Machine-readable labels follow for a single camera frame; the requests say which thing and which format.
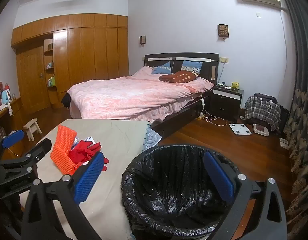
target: patterned curtain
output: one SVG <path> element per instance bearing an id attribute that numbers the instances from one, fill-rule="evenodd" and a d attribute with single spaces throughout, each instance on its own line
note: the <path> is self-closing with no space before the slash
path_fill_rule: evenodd
<path id="1" fill-rule="evenodd" d="M 291 172 L 296 177 L 292 188 L 296 198 L 287 210 L 288 236 L 289 239 L 299 239 L 308 222 L 308 2 L 284 1 L 292 21 L 297 54 L 295 92 L 284 129 L 292 151 L 290 158 L 294 163 Z"/>

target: kitchen scale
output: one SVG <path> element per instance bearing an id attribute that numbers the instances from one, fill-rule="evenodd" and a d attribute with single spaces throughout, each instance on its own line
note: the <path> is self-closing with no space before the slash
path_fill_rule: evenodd
<path id="1" fill-rule="evenodd" d="M 246 125 L 241 123 L 230 123 L 230 127 L 233 132 L 237 135 L 251 135 L 251 131 L 246 127 Z"/>

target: dark wooden headboard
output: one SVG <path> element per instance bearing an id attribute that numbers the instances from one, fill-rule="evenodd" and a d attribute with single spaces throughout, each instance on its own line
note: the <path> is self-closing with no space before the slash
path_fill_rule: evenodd
<path id="1" fill-rule="evenodd" d="M 150 54 L 145 55 L 144 66 L 157 67 L 170 62 L 172 73 L 176 73 L 181 70 L 183 60 L 203 62 L 199 76 L 217 85 L 219 54 L 216 53 L 177 52 Z"/>

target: blue gripper pad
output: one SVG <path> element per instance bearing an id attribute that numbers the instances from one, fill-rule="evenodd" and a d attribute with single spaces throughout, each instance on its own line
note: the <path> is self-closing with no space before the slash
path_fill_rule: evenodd
<path id="1" fill-rule="evenodd" d="M 233 203 L 234 185 L 219 162 L 209 151 L 204 154 L 203 163 L 222 200 L 228 204 Z"/>
<path id="2" fill-rule="evenodd" d="M 104 167 L 104 155 L 99 152 L 97 156 L 90 160 L 88 168 L 75 185 L 74 201 L 79 204 L 86 201 L 90 191 L 92 190 L 96 180 L 98 179 Z"/>
<path id="3" fill-rule="evenodd" d="M 24 137 L 24 132 L 22 130 L 18 130 L 12 133 L 11 135 L 7 136 L 6 138 L 4 138 L 3 147 L 9 148 L 13 146 L 15 143 L 18 143 L 19 141 L 21 141 L 23 137 Z"/>

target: wardrobe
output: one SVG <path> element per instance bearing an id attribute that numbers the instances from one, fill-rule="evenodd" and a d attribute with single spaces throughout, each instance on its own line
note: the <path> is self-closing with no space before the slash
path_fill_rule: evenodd
<path id="1" fill-rule="evenodd" d="M 71 14 L 41 19 L 15 28 L 11 46 L 28 113 L 61 107 L 61 99 L 75 84 L 129 76 L 126 16 Z M 49 86 L 52 76 L 56 84 Z"/>

